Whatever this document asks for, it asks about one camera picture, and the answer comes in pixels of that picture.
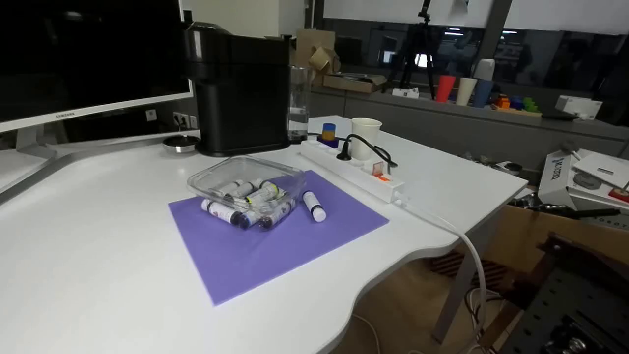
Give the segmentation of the blue cup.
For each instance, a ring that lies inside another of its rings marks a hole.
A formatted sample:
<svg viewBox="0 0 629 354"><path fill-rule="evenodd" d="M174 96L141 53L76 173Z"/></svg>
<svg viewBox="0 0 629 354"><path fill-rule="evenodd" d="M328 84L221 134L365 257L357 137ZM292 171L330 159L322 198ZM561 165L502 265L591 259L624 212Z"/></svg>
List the blue cup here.
<svg viewBox="0 0 629 354"><path fill-rule="evenodd" d="M489 100L491 90L493 90L493 82L491 80L477 78L475 86L473 86L473 92L471 92L471 98L469 98L469 104L475 106L475 108L483 108L487 104L487 100Z"/></svg>

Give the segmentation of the white paper cup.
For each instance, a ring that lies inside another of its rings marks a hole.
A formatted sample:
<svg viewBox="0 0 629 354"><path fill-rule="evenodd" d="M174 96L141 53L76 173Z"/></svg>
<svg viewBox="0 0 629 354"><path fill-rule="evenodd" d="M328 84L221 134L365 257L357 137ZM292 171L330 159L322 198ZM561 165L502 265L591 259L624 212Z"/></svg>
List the white paper cup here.
<svg viewBox="0 0 629 354"><path fill-rule="evenodd" d="M373 155L371 145L377 141L381 122L375 118L353 118L351 120L351 141L349 153L353 159L367 159Z"/></svg>

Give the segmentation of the white marker beside container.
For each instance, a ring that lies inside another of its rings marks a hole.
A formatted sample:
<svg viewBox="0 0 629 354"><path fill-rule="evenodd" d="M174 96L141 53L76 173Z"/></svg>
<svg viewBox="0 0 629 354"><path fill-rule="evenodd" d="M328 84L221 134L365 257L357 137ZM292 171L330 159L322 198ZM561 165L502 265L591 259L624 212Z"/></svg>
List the white marker beside container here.
<svg viewBox="0 0 629 354"><path fill-rule="evenodd" d="M312 191L302 193L302 202L314 222L326 220L326 210L322 208L318 196Z"/></svg>

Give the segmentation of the red cup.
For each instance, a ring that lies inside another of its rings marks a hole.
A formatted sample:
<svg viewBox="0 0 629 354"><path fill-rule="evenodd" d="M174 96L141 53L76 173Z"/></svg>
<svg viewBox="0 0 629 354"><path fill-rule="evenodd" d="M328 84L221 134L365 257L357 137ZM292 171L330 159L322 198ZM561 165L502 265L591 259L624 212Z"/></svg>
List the red cup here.
<svg viewBox="0 0 629 354"><path fill-rule="evenodd" d="M436 102L445 102L449 98L449 92L455 84L455 76L453 75L440 75L438 76L438 84L436 84L436 94L434 100Z"/></svg>

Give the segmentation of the white cardboard box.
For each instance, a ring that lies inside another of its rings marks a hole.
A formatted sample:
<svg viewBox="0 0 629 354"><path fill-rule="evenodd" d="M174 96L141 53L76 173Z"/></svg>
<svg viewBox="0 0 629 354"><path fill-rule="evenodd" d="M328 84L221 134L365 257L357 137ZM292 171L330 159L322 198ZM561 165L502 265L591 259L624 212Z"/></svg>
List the white cardboard box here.
<svg viewBox="0 0 629 354"><path fill-rule="evenodd" d="M629 161L575 149L552 151L544 159L538 198L573 210L629 210Z"/></svg>

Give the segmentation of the white marker front middle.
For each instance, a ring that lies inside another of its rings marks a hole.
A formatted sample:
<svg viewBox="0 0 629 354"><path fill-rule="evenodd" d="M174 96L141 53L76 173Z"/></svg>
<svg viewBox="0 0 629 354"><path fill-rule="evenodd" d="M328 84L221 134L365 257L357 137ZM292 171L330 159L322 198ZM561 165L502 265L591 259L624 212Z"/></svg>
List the white marker front middle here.
<svg viewBox="0 0 629 354"><path fill-rule="evenodd" d="M261 212L259 210L241 208L239 214L241 214L239 228L251 228L255 222L261 220Z"/></svg>

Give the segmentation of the white marker inside container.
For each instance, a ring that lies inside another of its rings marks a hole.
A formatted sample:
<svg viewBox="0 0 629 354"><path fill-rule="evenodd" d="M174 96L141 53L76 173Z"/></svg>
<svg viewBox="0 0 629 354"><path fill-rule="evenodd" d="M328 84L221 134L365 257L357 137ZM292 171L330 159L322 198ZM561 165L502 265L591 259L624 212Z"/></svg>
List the white marker inside container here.
<svg viewBox="0 0 629 354"><path fill-rule="evenodd" d="M263 181L257 191L253 191L245 196L245 202L251 208L257 208L257 206L263 206L265 202L269 202L271 198L278 198L282 194L284 194L284 191L280 187L276 187L271 181Z"/></svg>

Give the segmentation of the clear water tank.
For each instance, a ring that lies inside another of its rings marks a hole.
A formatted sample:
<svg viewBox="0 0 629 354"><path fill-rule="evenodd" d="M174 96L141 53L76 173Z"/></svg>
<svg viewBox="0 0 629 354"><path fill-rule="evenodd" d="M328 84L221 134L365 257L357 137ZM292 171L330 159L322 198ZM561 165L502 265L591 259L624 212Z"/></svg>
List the clear water tank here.
<svg viewBox="0 0 629 354"><path fill-rule="evenodd" d="M300 141L308 128L308 71L304 67L290 69L290 96L288 96L288 137Z"/></svg>

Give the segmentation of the blue and yellow small object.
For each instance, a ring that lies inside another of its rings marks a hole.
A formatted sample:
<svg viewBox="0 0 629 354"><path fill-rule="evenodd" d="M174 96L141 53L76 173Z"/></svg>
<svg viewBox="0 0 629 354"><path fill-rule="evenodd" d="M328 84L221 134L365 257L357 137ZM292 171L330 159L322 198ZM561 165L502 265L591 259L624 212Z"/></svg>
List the blue and yellow small object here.
<svg viewBox="0 0 629 354"><path fill-rule="evenodd" d="M337 147L335 124L330 124L330 122L322 124L320 141L330 145L330 147Z"/></svg>

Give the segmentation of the white marker front left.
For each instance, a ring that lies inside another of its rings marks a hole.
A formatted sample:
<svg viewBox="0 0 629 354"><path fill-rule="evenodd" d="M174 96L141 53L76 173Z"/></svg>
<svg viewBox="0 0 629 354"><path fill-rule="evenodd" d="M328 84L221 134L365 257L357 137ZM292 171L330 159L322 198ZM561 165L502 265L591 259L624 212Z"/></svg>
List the white marker front left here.
<svg viewBox="0 0 629 354"><path fill-rule="evenodd" d="M241 214L235 210L235 208L229 208L225 204L219 204L216 200L210 200L210 198L204 198L200 202L200 208L204 212L208 212L210 216L217 218L217 220L223 220L227 224L237 224L241 220Z"/></svg>

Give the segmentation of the black power plug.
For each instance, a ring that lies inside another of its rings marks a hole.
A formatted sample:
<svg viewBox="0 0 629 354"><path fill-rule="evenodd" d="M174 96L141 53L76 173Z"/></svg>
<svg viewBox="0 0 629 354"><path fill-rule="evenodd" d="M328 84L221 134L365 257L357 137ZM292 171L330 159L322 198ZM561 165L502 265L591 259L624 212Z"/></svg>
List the black power plug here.
<svg viewBox="0 0 629 354"><path fill-rule="evenodd" d="M396 167L396 163L392 161L392 157L390 157L390 153L387 149L383 149L383 147L379 147L375 143L369 143L365 137L361 137L357 134L347 134L343 137L341 149L335 155L335 159L341 159L341 161L349 161L351 159L351 155L349 155L349 141L351 139L357 139L357 141L365 143L377 157L381 157L387 163L387 167Z"/></svg>

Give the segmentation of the purple mat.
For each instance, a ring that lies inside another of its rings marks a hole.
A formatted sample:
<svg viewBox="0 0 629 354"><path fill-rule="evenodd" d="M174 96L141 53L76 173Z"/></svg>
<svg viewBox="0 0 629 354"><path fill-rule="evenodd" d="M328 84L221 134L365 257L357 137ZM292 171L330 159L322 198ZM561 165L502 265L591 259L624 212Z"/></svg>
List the purple mat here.
<svg viewBox="0 0 629 354"><path fill-rule="evenodd" d="M241 230L206 214L200 196L174 200L168 210L214 305L231 301L367 232L387 218L314 171L302 175L326 210L314 222L302 204L274 228Z"/></svg>

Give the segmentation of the clear plastic container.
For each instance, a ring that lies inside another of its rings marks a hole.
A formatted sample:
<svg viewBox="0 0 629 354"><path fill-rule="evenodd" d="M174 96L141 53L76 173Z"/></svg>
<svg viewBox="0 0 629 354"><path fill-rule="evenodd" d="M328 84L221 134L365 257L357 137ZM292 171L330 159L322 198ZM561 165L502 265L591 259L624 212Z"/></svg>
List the clear plastic container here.
<svg viewBox="0 0 629 354"><path fill-rule="evenodd" d="M263 181L271 181L284 191L282 196L271 198L263 206L251 208L245 196L259 189ZM255 157L227 157L188 177L188 187L204 198L216 200L237 212L241 208L269 214L278 202L296 198L304 189L302 171Z"/></svg>

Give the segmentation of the white power strip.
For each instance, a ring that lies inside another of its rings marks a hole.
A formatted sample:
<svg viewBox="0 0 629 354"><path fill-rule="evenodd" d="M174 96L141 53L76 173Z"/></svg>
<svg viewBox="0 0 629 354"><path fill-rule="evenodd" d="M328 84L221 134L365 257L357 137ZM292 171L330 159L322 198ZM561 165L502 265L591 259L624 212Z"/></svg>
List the white power strip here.
<svg viewBox="0 0 629 354"><path fill-rule="evenodd" d="M371 175L361 163L337 159L337 151L318 141L298 145L298 155L318 165L320 169L343 179L345 183L365 191L381 202L394 202L402 194L404 183L383 175Z"/></svg>

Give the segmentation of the black tripod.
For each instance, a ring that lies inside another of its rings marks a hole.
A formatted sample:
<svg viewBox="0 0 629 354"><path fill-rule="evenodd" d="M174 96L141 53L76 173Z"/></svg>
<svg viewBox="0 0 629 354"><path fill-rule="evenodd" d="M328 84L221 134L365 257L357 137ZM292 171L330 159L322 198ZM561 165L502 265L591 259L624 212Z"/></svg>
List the black tripod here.
<svg viewBox="0 0 629 354"><path fill-rule="evenodd" d="M398 78L398 86L406 88L410 84L414 59L424 53L426 55L426 76L428 90L434 90L434 63L432 63L432 45L430 45L430 0L422 0L418 10L418 21L406 27L406 35L402 39L400 49L392 61L392 69L388 78Z"/></svg>

